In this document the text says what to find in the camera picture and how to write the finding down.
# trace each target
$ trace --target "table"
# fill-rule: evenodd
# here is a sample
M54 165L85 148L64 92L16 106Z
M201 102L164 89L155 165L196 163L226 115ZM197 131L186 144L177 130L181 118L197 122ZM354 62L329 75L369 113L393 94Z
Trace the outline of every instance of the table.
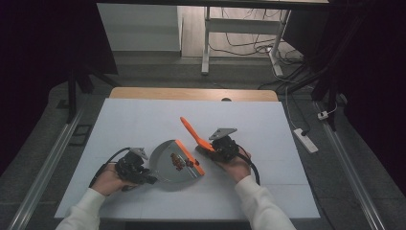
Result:
M156 100L221 101L228 98L237 102L277 102L278 96L270 90L196 89L196 88L144 88L116 87L110 98Z
M232 102L222 102L224 98ZM114 194L101 207L101 217L125 221L245 220L234 182L210 159L196 152L196 143L180 123L180 116L185 116L201 137L210 136L218 127L237 124L238 131L232 138L256 153L253 161L262 176L261 184L271 191L286 214L293 219L320 217L275 92L140 87L115 88L104 102L56 217L63 217L66 209L81 198L93 171L118 149L131 145L151 154L159 144L178 139L206 174L192 182L146 184L137 188L137 195Z
M328 0L305 0L307 3L328 4ZM202 74L209 74L209 36L210 33L234 33L253 35L275 35L275 43L267 49L268 56L274 69L275 77L282 77L283 72L276 54L288 22L290 10L282 11L280 21L264 21L249 19L211 18L210 7L205 8L205 37L202 57Z

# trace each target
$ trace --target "floor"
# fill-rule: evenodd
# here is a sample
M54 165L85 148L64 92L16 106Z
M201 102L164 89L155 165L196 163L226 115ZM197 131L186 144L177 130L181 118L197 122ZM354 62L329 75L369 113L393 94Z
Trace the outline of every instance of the floor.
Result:
M195 19L202 18L202 8L190 8L190 15L197 15ZM249 10L236 12L227 11L229 16L244 17ZM202 33L203 24L194 29ZM269 59L262 54L254 57L231 58L224 52L212 52L211 72L209 76L202 77L200 74L201 47L197 45L202 40L196 37L198 32L191 31L192 26L184 25L184 41L188 39L195 42L184 42L182 57L173 55L156 54L116 54L115 59L119 69L119 76L111 76L125 86L143 87L198 87L198 88L238 88L262 90L280 89L279 99L282 102L286 116L294 127L311 127L308 136L320 149L317 154L309 154L305 148L295 139L298 153L303 161L312 192L321 214L320 219L293 219L297 229L372 229L365 218L359 199L347 179L346 173L338 160L337 154L329 142L323 124L316 118L314 102L309 97L312 86L309 85L286 97L283 94L285 81L277 80L269 68ZM230 47L225 42L224 34L216 34L218 37L211 38L211 44L219 49L233 52L249 53L253 47ZM235 43L249 43L253 37L248 35L243 40L234 40L242 36L232 38ZM286 44L283 52L292 48ZM286 75L294 72L298 64L283 65L282 70ZM108 97L112 87L105 82L92 77L95 89L91 95L85 95L78 91L79 103L87 102L83 114L79 119L79 127L91 127L97 120L105 98ZM60 132L65 128L67 119L67 84L63 83L55 87L49 95L49 104L42 118L38 121L32 135L22 147L11 166L0 178L0 228L7 228L11 224L14 214L17 212L24 197L30 190L36 175L52 150ZM337 133L340 135L346 150L350 153L352 163L357 169L365 188L376 206L376 210L382 217L386 229L406 229L406 199L399 191L385 169L379 163L373 152L363 142L362 138L348 123L343 113L345 103L338 101L336 110ZM76 165L84 150L86 138L79 134L80 129L68 140L60 160L56 166L48 186L34 206L33 215L29 218L26 229L55 229L60 219L54 219L54 213L64 195L70 178L75 171ZM125 229L136 227L137 229L175 229L176 225L159 225L136 222L135 225L126 226L124 222L103 219L101 229Z

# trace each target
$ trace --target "gray floor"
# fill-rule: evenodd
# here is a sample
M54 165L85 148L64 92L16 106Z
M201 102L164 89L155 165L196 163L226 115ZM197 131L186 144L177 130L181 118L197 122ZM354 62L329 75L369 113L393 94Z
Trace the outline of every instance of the gray floor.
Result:
M210 75L201 76L198 57L178 57L163 54L121 54L116 53L119 76L111 76L125 86L143 87L186 87L186 88L230 88L257 89L269 81L275 81L266 58L213 58ZM287 75L297 65L286 65L282 69ZM92 77L95 90L90 95L79 125L92 126L98 117L103 100L108 97L112 87ZM278 81L262 88L275 90L281 84ZM321 218L293 219L298 229L371 229L360 202L354 195L351 185L337 159L331 143L316 118L316 110L309 93L311 85L305 87L287 99L291 121L296 127L311 127L308 136L319 148L317 154L309 154L295 139L304 169L312 186ZM78 98L84 95L78 92ZM286 110L284 95L279 96ZM0 228L5 229L19 205L30 189L42 164L52 149L57 136L67 119L67 84L55 87L50 93L50 100L41 120L27 140L17 157L0 178ZM343 114L343 103L336 111L337 132L350 153L354 166L359 172L365 187L382 217L387 229L406 229L406 199L399 191L373 152L348 123ZM60 222L54 219L54 213L75 171L84 150L83 136L70 139L70 144L63 152L56 171L48 184L42 198L37 204L27 229L55 229ZM162 225L153 223L135 223L134 229L175 229L179 225ZM101 229L124 229L125 223L103 219ZM211 229L230 229L217 226Z

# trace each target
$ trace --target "orange handle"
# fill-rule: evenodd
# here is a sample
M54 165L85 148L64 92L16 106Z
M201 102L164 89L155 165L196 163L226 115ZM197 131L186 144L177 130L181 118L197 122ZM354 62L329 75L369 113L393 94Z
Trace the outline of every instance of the orange handle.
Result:
M198 143L198 140L200 140L200 137L197 135L196 131L194 131L193 127L191 124L189 124L188 121L184 117L180 117L180 121L183 123L183 126L188 130L188 132L192 135L194 140Z
M196 140L197 145L199 145L200 147L202 147L202 148L204 148L204 149L206 149L206 150L215 151L215 150L213 149L212 145L211 145L209 142L207 142L207 141L201 139L201 138L197 135L196 131L194 131L194 129L193 129L193 127L191 126L191 124L189 124L189 122L186 121L186 119L185 119L184 117L180 117L180 121L183 123L183 125L184 125L185 128L188 130L188 132L192 135L192 137L194 138L194 140Z

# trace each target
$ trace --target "white table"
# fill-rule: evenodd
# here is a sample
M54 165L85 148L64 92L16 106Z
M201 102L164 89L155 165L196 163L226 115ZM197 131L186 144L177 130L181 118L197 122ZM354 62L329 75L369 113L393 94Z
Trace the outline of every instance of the white table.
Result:
M63 218L80 200L96 170L117 150L144 147L151 154L159 144L179 139L206 174L193 182L158 182L111 195L101 207L101 217L127 221L245 219L234 182L194 150L196 143L180 116L202 138L218 127L236 127L238 131L231 137L253 153L262 186L271 191L286 214L293 219L319 217L281 103L107 99L56 218Z

